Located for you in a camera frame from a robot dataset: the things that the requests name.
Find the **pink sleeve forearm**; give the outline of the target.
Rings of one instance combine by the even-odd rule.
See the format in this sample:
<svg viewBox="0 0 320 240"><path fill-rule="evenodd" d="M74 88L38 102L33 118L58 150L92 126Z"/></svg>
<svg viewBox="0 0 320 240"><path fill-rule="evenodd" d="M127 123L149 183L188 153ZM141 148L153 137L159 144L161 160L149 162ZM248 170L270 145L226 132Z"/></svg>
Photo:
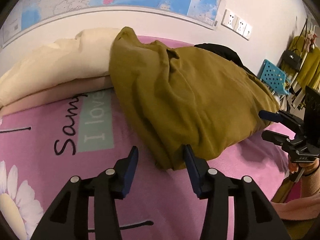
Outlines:
<svg viewBox="0 0 320 240"><path fill-rule="evenodd" d="M284 220L311 220L319 215L319 165L301 178L301 197L287 203L271 202Z"/></svg>

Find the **person's right hand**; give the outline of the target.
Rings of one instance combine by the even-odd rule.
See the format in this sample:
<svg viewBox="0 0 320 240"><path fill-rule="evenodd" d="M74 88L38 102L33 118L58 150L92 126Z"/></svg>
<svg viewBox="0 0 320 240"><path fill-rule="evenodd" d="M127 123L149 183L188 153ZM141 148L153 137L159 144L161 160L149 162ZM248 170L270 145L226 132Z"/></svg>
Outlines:
<svg viewBox="0 0 320 240"><path fill-rule="evenodd" d="M304 175L309 175L313 171L317 170L319 166L319 159L317 158L313 163L293 163L291 157L289 157L289 171L290 173L298 172L299 168L304 168Z"/></svg>

